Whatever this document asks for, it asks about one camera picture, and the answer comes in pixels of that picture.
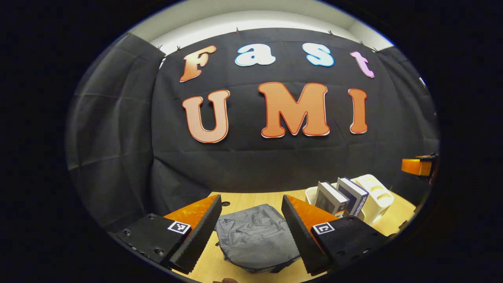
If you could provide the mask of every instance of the white holder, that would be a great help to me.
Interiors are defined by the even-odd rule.
[[[316,198],[316,192],[318,191],[318,187],[310,187],[306,189],[306,202],[308,204],[312,204],[311,200],[314,200]]]
[[[358,218],[369,225],[378,222],[395,198],[376,177],[370,174],[351,179],[351,181],[369,192]]]

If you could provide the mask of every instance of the gray backpack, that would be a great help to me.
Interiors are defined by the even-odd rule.
[[[250,273],[278,273],[300,258],[285,219],[268,204],[221,215],[215,230],[224,259]]]

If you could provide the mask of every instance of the table surface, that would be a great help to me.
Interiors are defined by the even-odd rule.
[[[289,194],[301,200],[305,200],[305,189],[284,192],[271,193],[228,193],[228,192],[212,192],[209,196],[220,194],[222,201],[229,201],[229,206],[222,207],[222,215],[254,207],[260,204],[267,203],[274,207],[281,215],[281,203],[283,195]],[[402,198],[401,196],[391,192],[394,196],[394,202],[389,207],[388,211],[383,215],[381,220],[371,226],[379,231],[384,236],[388,236],[399,231],[399,226],[405,220],[410,220],[414,215],[415,206]],[[224,278],[232,278],[238,283],[296,283],[304,282],[315,277],[322,276],[326,272],[317,276],[311,276],[306,272],[302,258],[295,261],[288,267],[285,267],[279,273],[256,273],[251,274],[244,269],[233,265],[223,259],[223,253],[220,247],[215,246],[218,242],[217,233],[212,232],[206,247],[201,254],[194,270],[188,275],[182,274],[176,270],[174,272],[191,278],[202,283],[213,283],[213,281],[221,282]]]

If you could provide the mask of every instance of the wrinkled fabric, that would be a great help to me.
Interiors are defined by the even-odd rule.
[[[271,272],[300,257],[285,219],[268,204],[222,215],[215,230],[225,260],[250,273]]]
[[[334,65],[315,66],[302,49],[323,44]],[[276,61],[238,66],[237,50],[262,43]],[[180,83],[184,57],[215,45],[201,74]],[[350,53],[359,52],[374,72],[367,77]],[[115,232],[147,213],[167,215],[216,192],[300,190],[318,180],[337,181],[372,174],[386,187],[399,176],[402,158],[439,149],[435,107],[419,74],[398,49],[380,53],[322,32],[289,28],[245,30],[218,35],[165,57],[134,36],[117,39],[92,63],[69,106],[66,159],[73,184],[89,213]],[[258,85],[281,82],[298,100],[306,83],[327,86],[326,136],[264,138],[266,102]],[[352,134],[349,88],[367,94],[368,131]],[[228,133],[203,144],[188,129],[182,102],[201,96],[201,122],[215,127],[208,94],[228,90]],[[411,188],[401,186],[402,190]],[[427,192],[407,193],[414,202]]]

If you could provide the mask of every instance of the fast umi sign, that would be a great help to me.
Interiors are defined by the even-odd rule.
[[[217,50],[215,45],[207,46],[196,52],[192,52],[184,57],[185,69],[180,77],[180,83],[190,80],[197,80],[198,76],[204,72],[199,67],[212,62],[211,54]],[[319,68],[334,68],[335,60],[331,56],[328,47],[318,43],[306,42],[302,44],[305,52],[305,60]],[[369,62],[358,51],[347,52],[345,56],[352,57],[354,64],[357,64],[362,73],[371,80],[375,77],[374,72],[369,69]],[[272,65],[276,62],[274,50],[267,44],[252,43],[239,48],[236,51],[234,63],[240,67],[253,65]],[[266,125],[262,129],[262,136],[265,138],[283,137],[286,129],[280,124],[283,117],[288,130],[292,135],[297,135],[300,127],[306,119],[306,125],[302,132],[306,136],[323,136],[330,133],[330,128],[326,122],[325,95],[328,92],[327,86],[320,83],[306,83],[300,98],[296,101],[287,87],[281,82],[264,82],[258,86],[258,91],[262,93],[266,101]],[[367,94],[358,88],[349,88],[348,95],[353,101],[353,123],[348,125],[349,131],[353,134],[363,134],[367,132],[365,123],[365,100]],[[215,127],[213,130],[206,130],[203,127],[200,107],[204,99],[201,96],[194,96],[185,99],[182,106],[187,116],[187,125],[192,137],[201,143],[217,143],[223,140],[229,132],[229,117],[227,115],[227,101],[232,99],[228,90],[222,89],[211,92],[207,99],[213,104],[215,115]]]

